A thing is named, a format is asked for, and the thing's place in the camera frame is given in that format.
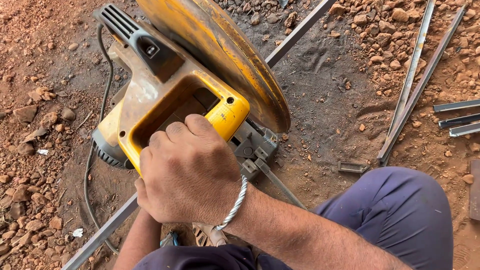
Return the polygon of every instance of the steel bar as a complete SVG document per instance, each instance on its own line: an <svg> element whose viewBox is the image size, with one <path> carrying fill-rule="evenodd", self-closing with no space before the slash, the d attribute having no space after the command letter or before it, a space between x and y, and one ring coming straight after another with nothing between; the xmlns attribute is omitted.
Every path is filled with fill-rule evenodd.
<svg viewBox="0 0 480 270"><path fill-rule="evenodd" d="M393 127L390 133L390 136L388 136L387 139L385 140L385 144L377 156L377 159L380 161L380 163L384 163L385 160L388 158L390 151L392 151L393 144L395 143L398 136L400 135L400 132L402 131L403 127L405 126L405 123L407 122L408 116L412 113L413 108L415 107L415 104L417 104L417 101L419 100L420 95L423 92L423 89L425 88L428 81L430 80L430 77L432 76L435 66L438 64L438 61L440 61L440 58L442 57L448 42L450 41L456 28L458 27L458 24L460 23L462 16L465 12L465 6L466 5L463 5L460 8L460 10L456 13L455 17L453 18L452 23L450 24L447 32L445 33L442 40L440 41L440 44L438 45L437 50L433 54L432 59L428 63L427 67L425 68L425 72L423 73L423 76L421 77L420 81L417 83L417 86L413 90L412 96L408 99L405 109L400 114L398 118L398 123L395 124L395 126Z"/></svg>
<svg viewBox="0 0 480 270"><path fill-rule="evenodd" d="M461 135L467 135L475 132L480 132L480 123L451 128L450 137L458 137Z"/></svg>
<svg viewBox="0 0 480 270"><path fill-rule="evenodd" d="M446 127L471 123L471 122L478 121L478 120L480 120L480 113L467 115L467 116L461 116L461 117L452 118L452 119L448 119L448 120L442 120L442 121L438 122L438 126L441 129L444 129Z"/></svg>
<svg viewBox="0 0 480 270"><path fill-rule="evenodd" d="M105 225L96 232L90 240L80 248L61 270L77 270L84 261L137 209L137 193L111 217Z"/></svg>
<svg viewBox="0 0 480 270"><path fill-rule="evenodd" d="M434 105L433 111L441 112L441 111L448 111L448 110L459 110L459 109L476 107L476 106L480 106L480 99Z"/></svg>
<svg viewBox="0 0 480 270"><path fill-rule="evenodd" d="M388 129L388 135L390 135L390 131L395 124L398 123L398 118L407 104L408 96L412 88L413 79L415 78L415 72L417 71L420 61L421 51L423 49L423 44L425 43L425 37L427 36L428 26L430 25L434 8L435 0L429 0L427 3L427 8L423 13L423 19L420 25L419 34L417 36L417 42L415 43L415 49L413 50L410 67L408 68L407 76L403 80L403 87L400 91L400 98L398 99L398 103L393 114L392 123Z"/></svg>
<svg viewBox="0 0 480 270"><path fill-rule="evenodd" d="M336 0L323 0L312 12L282 41L265 59L267 65L272 68L282 57L299 41L305 33L327 12Z"/></svg>

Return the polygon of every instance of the blue pants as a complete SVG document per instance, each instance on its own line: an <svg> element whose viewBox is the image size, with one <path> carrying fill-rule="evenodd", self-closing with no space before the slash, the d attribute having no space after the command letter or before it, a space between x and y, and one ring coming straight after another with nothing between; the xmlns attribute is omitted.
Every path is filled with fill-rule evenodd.
<svg viewBox="0 0 480 270"><path fill-rule="evenodd" d="M312 212L348 227L416 270L451 270L453 228L448 200L430 176L385 167L363 175L344 193ZM262 253L263 270L290 270ZM246 247L167 246L143 258L135 270L255 270Z"/></svg>

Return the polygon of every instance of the yellow chop saw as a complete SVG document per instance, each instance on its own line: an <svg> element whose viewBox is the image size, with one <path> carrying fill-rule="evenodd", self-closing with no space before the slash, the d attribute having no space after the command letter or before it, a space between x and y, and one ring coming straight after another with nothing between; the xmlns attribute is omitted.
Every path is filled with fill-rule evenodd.
<svg viewBox="0 0 480 270"><path fill-rule="evenodd" d="M137 2L151 24L134 20L115 4L94 12L104 57L132 78L111 99L111 112L104 119L101 114L92 150L108 164L141 175L139 156L150 136L189 114L201 114L228 142L247 179L265 173L304 208L267 166L278 149L277 133L290 128L288 105L270 68L335 0L323 0L266 60L212 0ZM108 53L102 27L116 40ZM136 199L135 194L62 269L79 268L138 207Z"/></svg>

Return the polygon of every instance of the hand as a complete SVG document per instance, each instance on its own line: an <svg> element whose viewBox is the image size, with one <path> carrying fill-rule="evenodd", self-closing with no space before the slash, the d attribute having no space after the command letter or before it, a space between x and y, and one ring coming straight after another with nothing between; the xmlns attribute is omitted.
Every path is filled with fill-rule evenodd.
<svg viewBox="0 0 480 270"><path fill-rule="evenodd" d="M219 225L240 192L232 150L198 114L155 132L140 153L140 171L138 204L162 223Z"/></svg>

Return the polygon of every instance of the silver bangle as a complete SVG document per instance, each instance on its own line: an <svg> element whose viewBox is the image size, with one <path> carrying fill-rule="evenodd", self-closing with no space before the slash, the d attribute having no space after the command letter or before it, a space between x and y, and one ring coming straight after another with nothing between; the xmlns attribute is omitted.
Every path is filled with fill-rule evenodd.
<svg viewBox="0 0 480 270"><path fill-rule="evenodd" d="M232 210L230 210L230 213L228 213L227 217L223 220L222 224L215 226L215 230L221 231L223 230L230 221L232 221L233 217L237 214L237 212L240 209L241 203L243 202L243 199L245 198L245 194L247 193L247 177L242 174L241 176L241 189L239 193L239 197L237 201L235 201L235 205L233 205Z"/></svg>

